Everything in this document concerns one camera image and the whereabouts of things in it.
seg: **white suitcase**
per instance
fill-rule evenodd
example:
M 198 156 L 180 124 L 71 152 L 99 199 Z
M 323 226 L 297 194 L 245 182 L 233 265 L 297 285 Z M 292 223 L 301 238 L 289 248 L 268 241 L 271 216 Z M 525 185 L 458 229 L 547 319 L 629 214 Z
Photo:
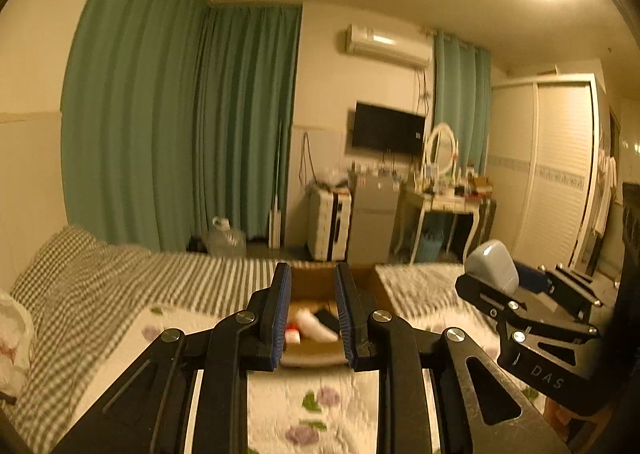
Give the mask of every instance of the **white suitcase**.
M 351 194 L 311 190 L 306 244 L 316 261 L 343 261 L 351 218 Z

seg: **wardrobe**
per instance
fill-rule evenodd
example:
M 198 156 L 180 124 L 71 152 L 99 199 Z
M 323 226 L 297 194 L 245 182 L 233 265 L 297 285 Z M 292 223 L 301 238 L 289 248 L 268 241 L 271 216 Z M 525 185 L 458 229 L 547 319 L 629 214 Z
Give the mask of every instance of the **wardrobe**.
M 593 234 L 609 107 L 593 74 L 517 78 L 492 88 L 486 174 L 491 237 L 532 267 L 576 267 Z

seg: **decorative border strip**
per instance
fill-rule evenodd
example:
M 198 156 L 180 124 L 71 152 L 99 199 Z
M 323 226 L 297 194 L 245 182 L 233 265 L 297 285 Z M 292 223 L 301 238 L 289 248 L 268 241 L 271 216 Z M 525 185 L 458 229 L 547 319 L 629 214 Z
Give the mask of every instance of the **decorative border strip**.
M 568 173 L 567 171 L 561 171 L 560 169 L 554 169 L 546 165 L 536 165 L 536 175 L 567 187 L 584 190 L 585 179 L 584 176 L 580 176 L 579 174 Z
M 526 160 L 518 160 L 517 158 L 497 157 L 495 155 L 489 155 L 486 157 L 487 165 L 494 165 L 495 167 L 503 167 L 510 169 L 511 171 L 518 171 L 519 173 L 529 173 L 531 164 Z

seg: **black flat-screen tv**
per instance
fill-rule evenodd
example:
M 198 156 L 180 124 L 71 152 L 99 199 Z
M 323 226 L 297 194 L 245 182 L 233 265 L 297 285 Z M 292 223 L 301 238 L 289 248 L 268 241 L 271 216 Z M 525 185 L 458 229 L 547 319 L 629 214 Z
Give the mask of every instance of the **black flat-screen tv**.
M 422 154 L 424 117 L 382 106 L 356 103 L 353 147 L 366 147 L 383 153 Z

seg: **curtain fold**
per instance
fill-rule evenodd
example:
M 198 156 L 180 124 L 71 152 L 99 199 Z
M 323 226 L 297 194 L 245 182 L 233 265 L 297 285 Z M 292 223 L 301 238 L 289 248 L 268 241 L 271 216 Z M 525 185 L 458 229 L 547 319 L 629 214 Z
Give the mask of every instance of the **curtain fold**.
M 301 18 L 300 6 L 209 12 L 194 116 L 198 231 L 219 216 L 266 237 L 272 193 L 284 202 Z
M 204 0 L 87 0 L 63 86 L 68 220 L 111 243 L 183 250 Z
M 458 164 L 484 170 L 491 118 L 491 54 L 442 31 L 435 38 L 435 121 L 449 124 L 458 139 Z

